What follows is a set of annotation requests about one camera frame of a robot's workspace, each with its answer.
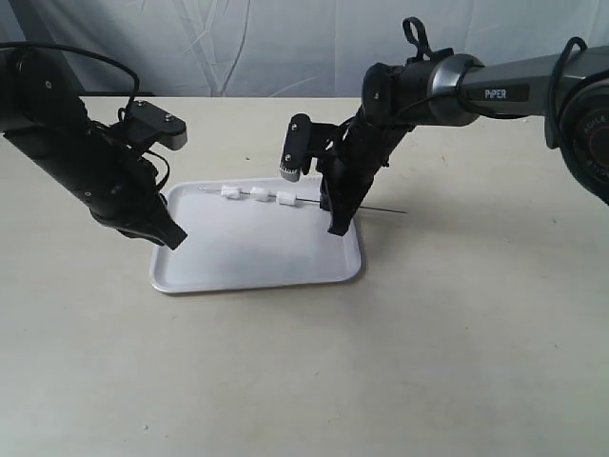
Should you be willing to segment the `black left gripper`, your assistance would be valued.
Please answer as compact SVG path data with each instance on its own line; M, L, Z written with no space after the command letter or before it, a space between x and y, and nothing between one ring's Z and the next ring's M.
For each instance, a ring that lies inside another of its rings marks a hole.
M95 124L66 131L66 188L100 224L175 250L187 233L172 219L158 174L142 154Z

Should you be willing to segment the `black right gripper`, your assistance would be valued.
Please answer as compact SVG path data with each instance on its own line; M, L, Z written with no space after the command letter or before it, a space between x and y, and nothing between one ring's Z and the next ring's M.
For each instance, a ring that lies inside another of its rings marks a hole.
M319 206L330 212L328 233L346 235L375 175L388 165L391 153L412 130L409 124L376 125L358 109L331 136L328 156L316 164L323 176Z

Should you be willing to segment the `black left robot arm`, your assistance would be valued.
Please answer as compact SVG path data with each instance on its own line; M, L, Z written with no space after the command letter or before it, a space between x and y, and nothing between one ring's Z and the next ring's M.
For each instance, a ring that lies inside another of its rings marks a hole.
M134 80L118 120L105 125L89 117L77 89L62 72L56 53L72 52L104 62L136 78L106 56L36 42L1 46L1 134L84 204L100 225L127 238L170 249L187 238L175 223L161 190L166 177L146 159L155 144L169 150L187 142L179 117L138 99Z

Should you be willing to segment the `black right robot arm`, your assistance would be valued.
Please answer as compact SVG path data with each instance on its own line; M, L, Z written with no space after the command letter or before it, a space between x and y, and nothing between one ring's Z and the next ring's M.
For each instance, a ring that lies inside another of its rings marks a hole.
M361 105L320 168L329 233L344 235L405 135L419 126L465 127L480 117L539 116L549 149L558 149L575 180L608 200L608 49L579 38L559 54L492 66L469 54L403 66L375 64L363 79Z

